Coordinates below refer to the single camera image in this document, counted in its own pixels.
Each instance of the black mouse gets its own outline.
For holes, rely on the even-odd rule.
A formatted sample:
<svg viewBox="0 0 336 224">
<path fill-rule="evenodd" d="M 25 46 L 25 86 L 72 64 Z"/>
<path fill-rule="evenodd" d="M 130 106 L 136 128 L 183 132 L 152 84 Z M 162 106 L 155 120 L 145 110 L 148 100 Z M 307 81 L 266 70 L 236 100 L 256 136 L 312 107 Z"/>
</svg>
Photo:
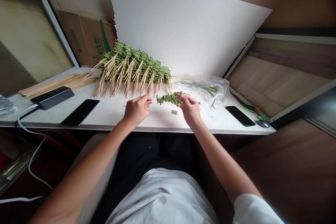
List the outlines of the black mouse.
<svg viewBox="0 0 336 224">
<path fill-rule="evenodd" d="M 269 128 L 270 127 L 270 124 L 264 120 L 259 120 L 258 121 L 259 125 L 263 128 Z"/>
</svg>

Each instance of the black pants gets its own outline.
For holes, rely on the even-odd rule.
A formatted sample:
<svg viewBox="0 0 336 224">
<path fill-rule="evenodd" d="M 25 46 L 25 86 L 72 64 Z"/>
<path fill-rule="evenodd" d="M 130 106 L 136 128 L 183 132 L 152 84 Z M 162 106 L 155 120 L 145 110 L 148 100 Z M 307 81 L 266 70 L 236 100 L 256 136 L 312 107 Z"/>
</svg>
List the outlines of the black pants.
<svg viewBox="0 0 336 224">
<path fill-rule="evenodd" d="M 132 132 L 121 144 L 114 170 L 91 223 L 105 223 L 119 202 L 153 168 L 180 170 L 199 180 L 193 134 Z"/>
</svg>

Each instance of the charging cable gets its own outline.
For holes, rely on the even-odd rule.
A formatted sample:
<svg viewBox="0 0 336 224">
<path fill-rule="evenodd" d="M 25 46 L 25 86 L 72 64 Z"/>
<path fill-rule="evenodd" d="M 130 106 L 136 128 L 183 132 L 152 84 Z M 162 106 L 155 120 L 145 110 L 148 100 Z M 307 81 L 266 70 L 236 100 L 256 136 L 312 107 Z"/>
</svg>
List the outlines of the charging cable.
<svg viewBox="0 0 336 224">
<path fill-rule="evenodd" d="M 41 145 L 43 144 L 44 140 L 47 138 L 47 135 L 45 135 L 45 134 L 41 134 L 41 133 L 37 133 L 37 132 L 33 132 L 33 131 L 28 130 L 25 126 L 22 125 L 22 123 L 21 123 L 21 119 L 20 119 L 20 118 L 21 118 L 21 115 L 22 115 L 24 112 L 26 112 L 26 111 L 29 110 L 29 109 L 35 109 L 35 110 L 36 110 L 37 107 L 38 107 L 38 105 L 37 105 L 37 104 L 34 104 L 34 105 L 31 105 L 30 107 L 24 109 L 24 110 L 18 115 L 18 117 L 17 117 L 17 122 L 18 122 L 18 124 L 19 124 L 25 131 L 27 131 L 27 132 L 29 132 L 29 133 L 32 133 L 32 134 L 42 135 L 42 136 L 44 136 L 42 142 L 41 142 L 41 143 L 39 144 L 39 146 L 36 148 L 34 154 L 32 155 L 32 157 L 31 157 L 31 159 L 30 159 L 30 161 L 29 161 L 29 164 L 28 164 L 28 171 L 29 171 L 29 173 L 30 173 L 34 178 L 36 178 L 37 180 L 39 180 L 39 181 L 41 181 L 42 183 L 46 184 L 51 190 L 53 190 L 53 188 L 51 187 L 51 185 L 49 185 L 49 184 L 48 184 L 47 182 L 45 182 L 43 179 L 37 177 L 37 176 L 31 171 L 31 169 L 30 169 L 30 165 L 31 165 L 31 163 L 32 163 L 32 161 L 33 161 L 33 159 L 34 159 L 34 156 L 36 155 L 37 151 L 39 150 L 39 148 L 40 148 Z M 29 202 L 29 201 L 33 201 L 33 200 L 36 200 L 36 199 L 39 199 L 39 198 L 45 198 L 45 197 L 44 197 L 44 196 L 37 196 L 37 197 L 35 197 L 35 198 L 10 198 L 10 199 L 3 199 L 3 200 L 0 199 L 0 204 L 2 204 L 2 203 L 8 203 L 8 202 L 14 202 L 14 201 L 26 201 L 26 202 Z"/>
</svg>

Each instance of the hand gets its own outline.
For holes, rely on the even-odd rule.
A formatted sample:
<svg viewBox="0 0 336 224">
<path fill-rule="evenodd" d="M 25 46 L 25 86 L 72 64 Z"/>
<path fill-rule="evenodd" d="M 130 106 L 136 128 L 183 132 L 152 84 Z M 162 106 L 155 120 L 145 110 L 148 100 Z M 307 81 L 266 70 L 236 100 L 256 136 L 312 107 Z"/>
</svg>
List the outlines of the hand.
<svg viewBox="0 0 336 224">
<path fill-rule="evenodd" d="M 190 127 L 203 122 L 198 101 L 186 94 L 175 94 L 175 97 L 184 103 L 184 106 L 181 103 L 178 103 L 177 106 L 182 109 L 184 119 Z"/>
<path fill-rule="evenodd" d="M 152 103 L 152 98 L 146 94 L 129 100 L 126 103 L 125 115 L 122 120 L 134 129 L 148 116 L 148 108 Z"/>
</svg>

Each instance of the black smartphone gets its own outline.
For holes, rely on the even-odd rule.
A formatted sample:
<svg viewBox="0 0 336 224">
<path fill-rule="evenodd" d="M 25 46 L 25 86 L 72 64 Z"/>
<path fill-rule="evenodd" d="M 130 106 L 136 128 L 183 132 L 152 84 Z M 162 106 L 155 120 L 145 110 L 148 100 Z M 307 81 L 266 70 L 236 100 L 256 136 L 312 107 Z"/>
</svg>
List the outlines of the black smartphone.
<svg viewBox="0 0 336 224">
<path fill-rule="evenodd" d="M 98 103 L 99 100 L 85 100 L 67 118 L 65 118 L 63 122 L 61 122 L 61 125 L 78 127 Z"/>
<path fill-rule="evenodd" d="M 255 125 L 255 123 L 250 118 L 248 118 L 243 112 L 241 112 L 237 107 L 228 106 L 225 108 L 245 127 L 251 127 Z"/>
</svg>

